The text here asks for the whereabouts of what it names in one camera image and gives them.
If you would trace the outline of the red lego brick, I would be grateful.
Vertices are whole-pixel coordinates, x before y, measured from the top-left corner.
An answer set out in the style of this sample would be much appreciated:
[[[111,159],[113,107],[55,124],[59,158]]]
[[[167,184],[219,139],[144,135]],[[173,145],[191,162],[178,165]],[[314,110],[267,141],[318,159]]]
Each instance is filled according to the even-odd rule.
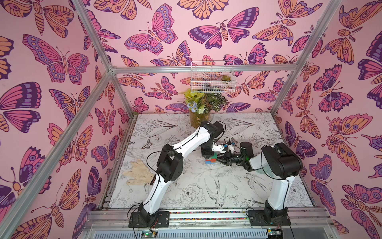
[[[207,164],[216,163],[216,159],[206,159]]]

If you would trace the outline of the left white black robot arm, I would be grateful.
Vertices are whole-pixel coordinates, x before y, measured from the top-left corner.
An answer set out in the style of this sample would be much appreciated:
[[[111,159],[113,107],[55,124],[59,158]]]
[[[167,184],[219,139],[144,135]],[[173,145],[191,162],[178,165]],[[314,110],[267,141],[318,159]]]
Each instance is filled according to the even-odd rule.
[[[178,179],[183,172],[184,160],[190,153],[201,148],[202,157],[212,158],[217,149],[214,141],[222,135],[223,124],[204,121],[191,135],[174,145],[165,144],[158,153],[155,174],[150,183],[152,186],[147,198],[139,205],[138,213],[141,217],[153,217],[160,208],[161,201],[170,184]]]

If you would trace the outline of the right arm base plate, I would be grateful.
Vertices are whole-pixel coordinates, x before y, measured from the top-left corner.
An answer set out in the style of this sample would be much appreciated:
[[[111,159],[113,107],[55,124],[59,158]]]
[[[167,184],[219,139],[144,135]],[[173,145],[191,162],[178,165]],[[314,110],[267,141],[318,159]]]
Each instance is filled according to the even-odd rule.
[[[275,213],[267,210],[248,210],[246,212],[251,226],[290,226],[290,219],[284,211]]]

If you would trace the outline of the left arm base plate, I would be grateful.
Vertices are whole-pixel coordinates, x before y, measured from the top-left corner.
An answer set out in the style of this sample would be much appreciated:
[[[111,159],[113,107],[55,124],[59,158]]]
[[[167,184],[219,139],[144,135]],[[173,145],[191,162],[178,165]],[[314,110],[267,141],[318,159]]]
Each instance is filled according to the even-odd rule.
[[[167,228],[170,222],[169,211],[159,211],[153,215],[148,213],[133,212],[130,216],[129,228]]]

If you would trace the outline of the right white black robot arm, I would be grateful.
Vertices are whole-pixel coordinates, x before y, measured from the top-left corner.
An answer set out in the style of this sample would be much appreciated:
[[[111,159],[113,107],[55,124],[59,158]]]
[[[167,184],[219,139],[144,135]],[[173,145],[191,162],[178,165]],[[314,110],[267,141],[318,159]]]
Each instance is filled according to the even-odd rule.
[[[261,152],[254,155],[252,144],[242,142],[238,153],[228,149],[218,157],[218,161],[226,166],[242,166],[248,172],[262,171],[273,180],[270,196],[265,202],[266,220],[287,215],[289,188],[303,165],[301,159],[284,143],[263,146]]]

